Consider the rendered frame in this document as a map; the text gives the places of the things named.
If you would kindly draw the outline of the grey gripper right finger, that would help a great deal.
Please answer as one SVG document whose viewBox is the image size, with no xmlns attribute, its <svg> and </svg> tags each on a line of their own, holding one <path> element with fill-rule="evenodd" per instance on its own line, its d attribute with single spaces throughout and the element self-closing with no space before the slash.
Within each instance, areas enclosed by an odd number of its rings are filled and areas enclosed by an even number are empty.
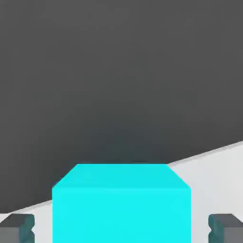
<svg viewBox="0 0 243 243">
<path fill-rule="evenodd" d="M 208 243 L 243 243 L 243 222 L 233 214 L 210 214 Z"/>
</svg>

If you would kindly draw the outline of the small cyan cube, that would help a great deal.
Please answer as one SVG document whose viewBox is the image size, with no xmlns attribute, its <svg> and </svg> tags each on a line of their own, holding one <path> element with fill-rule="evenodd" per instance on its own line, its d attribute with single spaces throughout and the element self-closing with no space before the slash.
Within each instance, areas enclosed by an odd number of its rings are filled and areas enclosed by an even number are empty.
<svg viewBox="0 0 243 243">
<path fill-rule="evenodd" d="M 52 188 L 52 243 L 192 243 L 191 188 L 165 164 L 78 164 Z"/>
</svg>

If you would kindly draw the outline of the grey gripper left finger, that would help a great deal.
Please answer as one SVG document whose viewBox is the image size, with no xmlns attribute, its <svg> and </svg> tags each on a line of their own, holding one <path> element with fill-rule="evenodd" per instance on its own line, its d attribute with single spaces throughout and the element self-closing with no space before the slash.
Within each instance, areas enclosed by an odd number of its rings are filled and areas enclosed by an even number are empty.
<svg viewBox="0 0 243 243">
<path fill-rule="evenodd" d="M 35 243 L 33 214 L 10 214 L 0 223 L 0 243 Z"/>
</svg>

